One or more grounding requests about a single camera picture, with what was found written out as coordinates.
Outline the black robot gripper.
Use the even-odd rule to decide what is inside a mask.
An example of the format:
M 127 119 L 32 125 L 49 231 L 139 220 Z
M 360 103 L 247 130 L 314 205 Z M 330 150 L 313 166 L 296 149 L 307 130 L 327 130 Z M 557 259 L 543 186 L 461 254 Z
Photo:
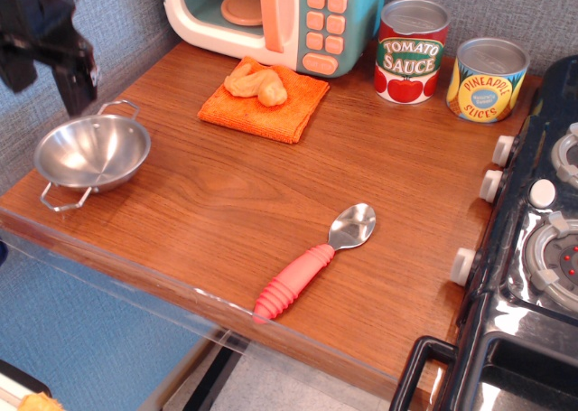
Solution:
M 71 117 L 98 98 L 92 46 L 72 24 L 79 0 L 1 0 L 1 80 L 20 93 L 37 79 L 35 61 L 52 68 Z

